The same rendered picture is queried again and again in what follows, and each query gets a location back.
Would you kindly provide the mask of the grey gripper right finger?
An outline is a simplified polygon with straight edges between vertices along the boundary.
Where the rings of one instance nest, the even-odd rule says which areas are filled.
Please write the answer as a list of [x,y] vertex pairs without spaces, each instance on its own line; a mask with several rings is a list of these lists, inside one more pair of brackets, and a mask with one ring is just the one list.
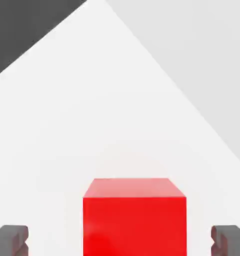
[[211,256],[240,256],[240,228],[236,225],[214,225],[211,228]]

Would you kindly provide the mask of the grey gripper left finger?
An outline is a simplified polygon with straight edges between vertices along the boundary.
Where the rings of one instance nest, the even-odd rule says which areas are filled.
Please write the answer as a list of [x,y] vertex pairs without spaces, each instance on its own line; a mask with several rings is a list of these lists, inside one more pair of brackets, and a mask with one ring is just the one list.
[[1,226],[0,256],[28,256],[28,236],[29,230],[26,225]]

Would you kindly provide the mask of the small red cube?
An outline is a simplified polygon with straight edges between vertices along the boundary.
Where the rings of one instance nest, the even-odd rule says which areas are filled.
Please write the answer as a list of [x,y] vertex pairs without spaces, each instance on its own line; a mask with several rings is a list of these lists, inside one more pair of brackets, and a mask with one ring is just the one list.
[[186,196],[167,178],[94,179],[83,256],[187,256]]

